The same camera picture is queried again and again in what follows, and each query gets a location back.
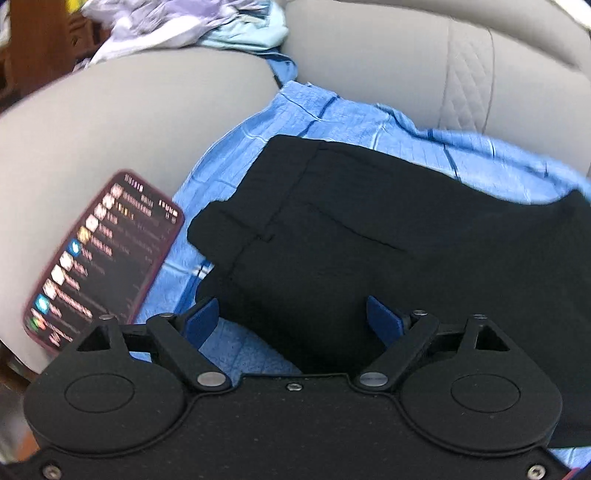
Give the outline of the brown wooden furniture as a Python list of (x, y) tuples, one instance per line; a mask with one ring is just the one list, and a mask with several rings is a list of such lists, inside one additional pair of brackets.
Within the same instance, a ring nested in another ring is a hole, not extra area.
[(82, 1), (1, 3), (1, 109), (70, 73), (109, 32), (82, 15)]

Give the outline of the light blue folded garment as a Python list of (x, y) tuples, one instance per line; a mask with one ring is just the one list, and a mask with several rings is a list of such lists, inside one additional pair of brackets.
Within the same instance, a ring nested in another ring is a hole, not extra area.
[(263, 3), (263, 11), (241, 11), (235, 19), (203, 35), (198, 46), (258, 54), (279, 48), (287, 39), (287, 19), (274, 1)]

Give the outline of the black pants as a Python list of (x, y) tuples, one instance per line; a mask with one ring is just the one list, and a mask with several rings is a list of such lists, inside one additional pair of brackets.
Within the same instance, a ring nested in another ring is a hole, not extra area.
[(491, 318), (563, 398), (555, 447), (590, 441), (590, 205), (524, 205), (370, 150), (276, 136), (188, 226), (213, 268), (197, 298), (304, 373), (384, 352), (370, 298), (444, 322)]

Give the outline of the beige padded headboard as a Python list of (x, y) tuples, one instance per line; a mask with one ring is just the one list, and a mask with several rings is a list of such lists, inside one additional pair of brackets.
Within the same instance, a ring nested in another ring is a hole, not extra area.
[[(590, 168), (590, 34), (551, 1), (287, 1), (298, 77), (392, 106), (421, 128), (472, 130)], [(25, 304), (98, 190), (128, 168), (174, 193), (212, 143), (270, 103), (252, 54), (156, 50), (70, 74), (1, 117), (1, 340), (50, 357)]]

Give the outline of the smartphone with maroon case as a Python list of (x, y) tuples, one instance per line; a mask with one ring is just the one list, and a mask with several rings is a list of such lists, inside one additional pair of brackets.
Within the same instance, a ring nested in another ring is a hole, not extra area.
[(132, 323), (183, 223), (169, 196), (117, 171), (41, 274), (23, 310), (26, 334), (57, 353), (96, 320)]

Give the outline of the lavender white crumpled clothes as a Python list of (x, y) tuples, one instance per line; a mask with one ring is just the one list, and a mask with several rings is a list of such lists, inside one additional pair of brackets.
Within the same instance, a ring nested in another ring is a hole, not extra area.
[(241, 11), (263, 11), (265, 1), (87, 1), (82, 15), (110, 32), (91, 65), (143, 51), (197, 45)]

